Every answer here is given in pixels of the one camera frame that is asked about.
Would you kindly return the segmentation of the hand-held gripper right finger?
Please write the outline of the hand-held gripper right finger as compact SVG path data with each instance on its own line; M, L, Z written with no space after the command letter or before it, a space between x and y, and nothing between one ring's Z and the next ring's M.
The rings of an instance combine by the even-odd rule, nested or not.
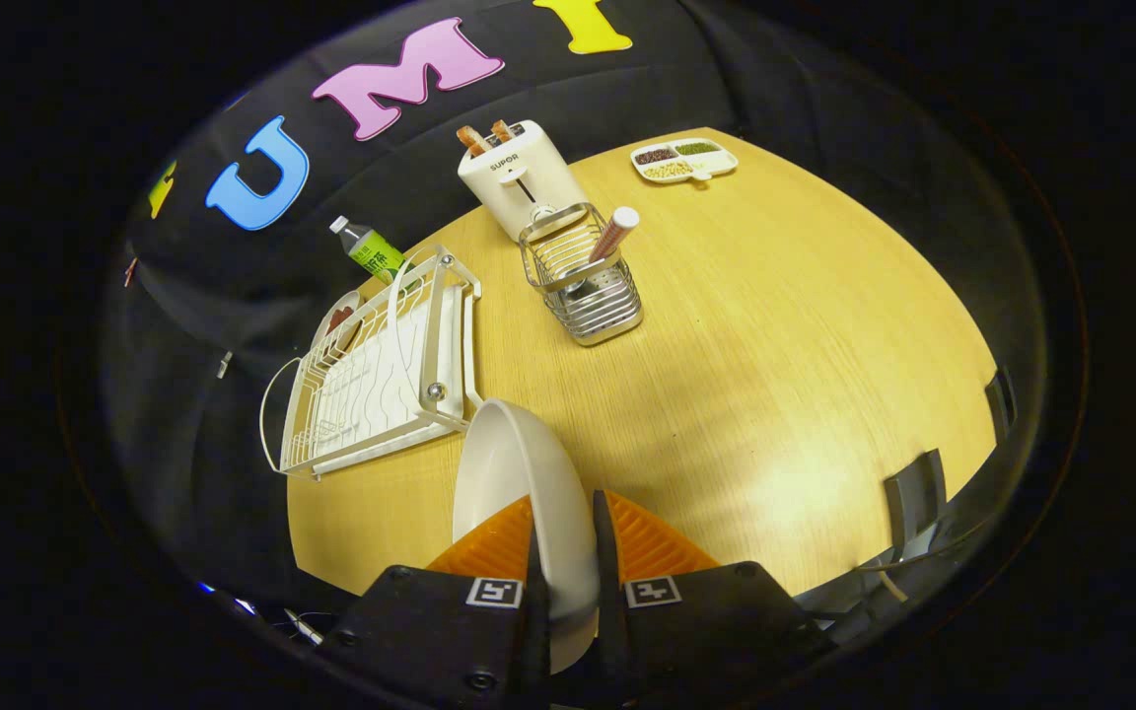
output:
M760 563L623 580L619 521L594 493L594 705L760 705L835 644Z

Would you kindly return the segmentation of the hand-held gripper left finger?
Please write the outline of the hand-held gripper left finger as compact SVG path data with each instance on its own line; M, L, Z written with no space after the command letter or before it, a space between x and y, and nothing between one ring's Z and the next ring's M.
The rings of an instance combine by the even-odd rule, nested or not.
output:
M549 612L533 506L523 496L428 569L389 567L319 652L402 705L546 709Z

